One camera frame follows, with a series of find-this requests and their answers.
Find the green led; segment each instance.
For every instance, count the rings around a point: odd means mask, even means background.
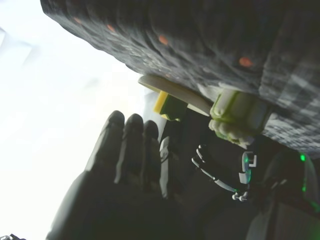
[[[300,154],[300,160],[304,162],[306,160],[306,155]]]

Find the plaid pattern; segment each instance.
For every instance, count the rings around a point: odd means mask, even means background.
[[[41,0],[41,4],[66,30],[136,72],[162,76],[213,101],[221,85],[259,96],[275,106],[277,116],[264,134],[320,158],[317,1]],[[252,65],[242,66],[243,57]]]

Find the dark fabric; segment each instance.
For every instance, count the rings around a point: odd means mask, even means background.
[[[215,100],[221,84],[275,105],[264,134],[320,157],[317,0],[41,0],[67,31],[141,74]],[[246,67],[241,59],[250,60]]]

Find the checkered fabric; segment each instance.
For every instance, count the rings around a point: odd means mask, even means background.
[[[221,85],[274,105],[264,134],[320,158],[316,0],[41,0],[67,31],[130,69],[216,99]]]

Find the robotic hand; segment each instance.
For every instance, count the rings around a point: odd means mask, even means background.
[[[85,171],[69,188],[47,240],[186,239],[160,187],[158,127],[114,111]]]

